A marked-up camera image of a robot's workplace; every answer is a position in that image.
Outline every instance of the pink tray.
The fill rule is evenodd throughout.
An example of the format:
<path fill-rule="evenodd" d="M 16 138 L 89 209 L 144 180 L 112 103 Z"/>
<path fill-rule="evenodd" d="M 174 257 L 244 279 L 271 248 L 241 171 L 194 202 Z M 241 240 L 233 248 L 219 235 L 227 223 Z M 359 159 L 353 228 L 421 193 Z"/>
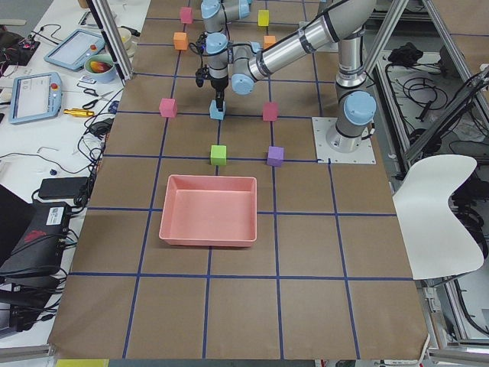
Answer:
<path fill-rule="evenodd" d="M 257 239 L 256 178 L 171 175 L 160 238 L 170 245 L 252 246 Z"/>

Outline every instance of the white sticker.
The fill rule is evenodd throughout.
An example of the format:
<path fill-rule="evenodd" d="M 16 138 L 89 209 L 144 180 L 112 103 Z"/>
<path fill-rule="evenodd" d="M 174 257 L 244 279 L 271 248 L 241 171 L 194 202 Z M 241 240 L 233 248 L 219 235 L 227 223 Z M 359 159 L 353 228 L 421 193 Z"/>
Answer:
<path fill-rule="evenodd" d="M 47 216 L 46 226 L 57 226 L 61 224 L 61 219 L 63 218 L 63 211 L 64 208 L 62 206 L 49 209 L 49 215 Z"/>

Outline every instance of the block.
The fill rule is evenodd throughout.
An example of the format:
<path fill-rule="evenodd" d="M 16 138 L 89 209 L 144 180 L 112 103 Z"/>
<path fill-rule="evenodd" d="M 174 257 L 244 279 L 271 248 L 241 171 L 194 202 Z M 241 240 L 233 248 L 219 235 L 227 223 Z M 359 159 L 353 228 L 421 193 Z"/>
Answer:
<path fill-rule="evenodd" d="M 215 99 L 212 100 L 211 106 L 209 107 L 209 114 L 211 119 L 213 120 L 224 120 L 224 115 L 226 113 L 226 102 L 222 104 L 222 111 L 217 109 L 217 105 L 215 103 Z"/>
<path fill-rule="evenodd" d="M 226 146 L 225 145 L 213 145 L 211 147 L 211 164 L 213 166 L 225 166 L 226 165 Z"/>
<path fill-rule="evenodd" d="M 173 98 L 163 98 L 160 102 L 160 114 L 163 117 L 175 117 L 176 116 L 176 100 Z"/>
<path fill-rule="evenodd" d="M 275 36 L 265 36 L 264 42 L 263 42 L 263 49 L 266 50 L 270 46 L 273 46 L 274 44 L 276 44 L 276 42 L 277 42 L 277 39 L 275 38 Z"/>
<path fill-rule="evenodd" d="M 185 32 L 175 32 L 173 34 L 173 45 L 175 50 L 185 51 L 189 48 L 189 37 Z"/>
<path fill-rule="evenodd" d="M 261 27 L 268 27 L 270 24 L 270 12 L 268 10 L 258 11 L 258 25 Z"/>
<path fill-rule="evenodd" d="M 180 8 L 180 22 L 182 24 L 193 23 L 193 10 L 192 8 L 182 7 Z"/>
<path fill-rule="evenodd" d="M 272 167 L 282 167 L 283 163 L 283 148 L 268 147 L 267 164 Z"/>
<path fill-rule="evenodd" d="M 263 121 L 276 121 L 278 119 L 278 103 L 266 102 L 263 105 Z"/>

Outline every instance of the blue-framed tablet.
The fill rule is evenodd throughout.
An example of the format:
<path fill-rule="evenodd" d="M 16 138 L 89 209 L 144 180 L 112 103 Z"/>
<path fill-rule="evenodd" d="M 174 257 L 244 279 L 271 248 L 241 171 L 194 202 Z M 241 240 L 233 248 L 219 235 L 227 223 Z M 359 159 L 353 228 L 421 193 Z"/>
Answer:
<path fill-rule="evenodd" d="M 15 78 L 8 121 L 21 124 L 52 118 L 61 109 L 61 98 L 61 78 L 58 73 Z"/>
<path fill-rule="evenodd" d="M 105 41 L 100 34 L 77 29 L 44 56 L 44 61 L 70 70 L 78 70 L 89 57 L 98 54 L 104 46 Z"/>

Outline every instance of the white table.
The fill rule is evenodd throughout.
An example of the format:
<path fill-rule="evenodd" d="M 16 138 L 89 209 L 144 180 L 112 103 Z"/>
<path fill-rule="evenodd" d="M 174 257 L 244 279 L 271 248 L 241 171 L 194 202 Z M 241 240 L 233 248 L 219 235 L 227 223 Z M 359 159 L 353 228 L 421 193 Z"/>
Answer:
<path fill-rule="evenodd" d="M 117 25 L 125 25 L 139 31 L 142 29 L 149 3 L 150 0 L 110 1 L 112 10 L 117 14 Z M 59 24 L 61 25 L 61 29 L 55 36 L 64 39 L 78 28 L 78 21 L 86 10 L 81 9 L 75 0 L 54 0 L 46 14 L 39 21 L 35 31 L 39 31 L 40 26 L 44 24 Z M 46 27 L 43 35 L 49 37 L 55 29 L 56 27 Z M 17 76 L 56 71 L 62 79 L 62 110 L 81 108 L 82 105 L 93 100 L 93 96 L 84 94 L 83 90 L 76 86 L 83 72 L 73 72 L 46 63 L 44 61 L 44 55 L 54 48 L 54 44 L 41 37 L 36 37 L 36 39 L 40 41 L 41 45 L 30 63 L 26 67 L 18 67 L 17 69 L 10 66 L 5 74 L 9 75 L 12 71 L 14 72 L 9 77 L 0 78 L 0 89 L 11 89 L 13 80 Z M 113 93 L 107 96 L 108 99 L 122 87 L 123 85 L 118 78 L 108 84 L 95 84 L 95 89 L 99 94 L 113 91 Z M 99 112 L 105 103 L 103 100 L 100 101 L 93 110 Z M 12 152 L 40 154 L 45 158 L 56 161 L 69 171 L 78 171 L 89 163 L 77 149 L 79 138 L 85 131 L 85 126 L 83 125 L 85 119 L 64 115 L 61 112 L 55 119 L 30 122 L 23 125 L 12 125 L 8 122 L 9 107 L 0 108 L 0 112 L 5 113 L 5 118 L 0 124 L 0 156 Z M 84 173 L 88 173 L 88 170 L 85 170 L 76 175 L 68 174 L 55 164 L 35 157 L 13 156 L 3 158 L 2 163 L 4 164 L 0 166 L 0 184 L 27 202 L 31 201 L 31 194 L 39 188 L 41 181 L 44 178 L 52 177 L 50 175 L 51 169 L 55 169 L 58 172 L 56 177 L 82 176 Z M 76 233 L 79 233 L 83 219 L 83 215 L 72 219 L 70 228 Z M 63 254 L 62 267 L 65 270 L 69 270 L 70 268 L 74 251 L 74 248 L 68 249 Z M 56 298 L 52 297 L 48 304 L 52 304 L 54 301 L 56 301 Z M 45 344 L 52 329 L 53 322 L 54 319 L 39 322 L 34 324 L 29 331 L 1 338 L 0 348 Z M 46 366 L 45 359 L 33 360 L 26 363 L 29 366 Z"/>

